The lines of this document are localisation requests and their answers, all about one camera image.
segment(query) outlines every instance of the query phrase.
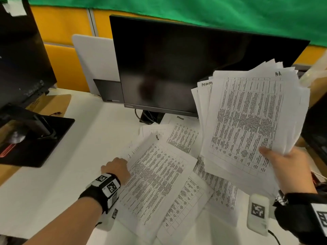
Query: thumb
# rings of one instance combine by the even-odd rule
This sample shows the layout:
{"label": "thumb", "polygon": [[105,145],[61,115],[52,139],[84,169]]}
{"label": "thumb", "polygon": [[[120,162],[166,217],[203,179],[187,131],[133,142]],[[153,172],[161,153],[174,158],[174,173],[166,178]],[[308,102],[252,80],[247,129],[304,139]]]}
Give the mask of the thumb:
{"label": "thumb", "polygon": [[271,163],[275,163],[281,157],[283,157],[280,153],[274,152],[266,147],[259,147],[259,152],[265,158],[267,158]]}

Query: white device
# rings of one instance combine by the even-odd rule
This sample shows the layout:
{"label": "white device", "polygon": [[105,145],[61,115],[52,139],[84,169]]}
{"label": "white device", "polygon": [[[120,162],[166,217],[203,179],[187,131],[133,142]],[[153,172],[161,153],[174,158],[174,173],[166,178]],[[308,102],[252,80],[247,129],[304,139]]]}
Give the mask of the white device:
{"label": "white device", "polygon": [[248,229],[268,235],[269,199],[259,194],[252,194],[248,202],[247,227]]}
{"label": "white device", "polygon": [[91,94],[100,95],[93,79],[120,82],[112,39],[74,34],[72,40]]}

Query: black device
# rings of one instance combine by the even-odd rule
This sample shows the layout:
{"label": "black device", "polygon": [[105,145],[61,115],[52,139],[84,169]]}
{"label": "black device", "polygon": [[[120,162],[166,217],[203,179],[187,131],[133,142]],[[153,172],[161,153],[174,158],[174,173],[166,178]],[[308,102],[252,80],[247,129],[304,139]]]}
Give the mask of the black device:
{"label": "black device", "polygon": [[28,131],[19,143],[1,141],[0,164],[40,167],[75,120],[25,109],[57,81],[29,3],[22,3],[26,15],[16,17],[0,5],[0,128],[16,120]]}
{"label": "black device", "polygon": [[327,93],[307,112],[301,136],[327,165]]}
{"label": "black device", "polygon": [[124,102],[122,85],[120,82],[100,79],[93,79],[93,81],[104,102]]}
{"label": "black device", "polygon": [[291,66],[309,41],[110,16],[125,107],[197,117],[191,89],[214,70]]}

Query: left hand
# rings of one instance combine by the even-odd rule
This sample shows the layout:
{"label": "left hand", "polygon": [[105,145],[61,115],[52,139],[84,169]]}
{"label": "left hand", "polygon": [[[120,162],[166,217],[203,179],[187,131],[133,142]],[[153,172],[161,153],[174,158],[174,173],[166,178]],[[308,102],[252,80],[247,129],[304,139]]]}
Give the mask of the left hand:
{"label": "left hand", "polygon": [[130,178],[130,173],[127,169],[127,161],[118,157],[112,160],[112,162],[108,162],[105,166],[101,166],[101,173],[112,173],[116,175],[121,185],[124,185]]}

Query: monitor stand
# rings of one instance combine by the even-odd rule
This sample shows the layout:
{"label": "monitor stand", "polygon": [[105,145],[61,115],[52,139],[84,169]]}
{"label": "monitor stand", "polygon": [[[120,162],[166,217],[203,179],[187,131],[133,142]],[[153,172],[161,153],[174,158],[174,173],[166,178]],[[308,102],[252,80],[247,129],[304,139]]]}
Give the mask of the monitor stand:
{"label": "monitor stand", "polygon": [[[1,109],[1,118],[16,120],[19,126],[0,145],[0,164],[25,167],[41,167],[75,122],[75,119],[40,115],[12,105]],[[19,137],[25,136],[21,142],[15,136],[19,133]]]}
{"label": "monitor stand", "polygon": [[157,113],[157,112],[151,112],[151,111],[147,111],[147,110],[143,110],[142,115],[141,115],[141,120],[144,121],[145,123],[148,124],[152,124],[153,121],[151,121],[150,119],[148,119],[145,114],[152,119],[153,121],[155,121],[156,123],[160,124],[162,118],[164,117],[165,113]]}

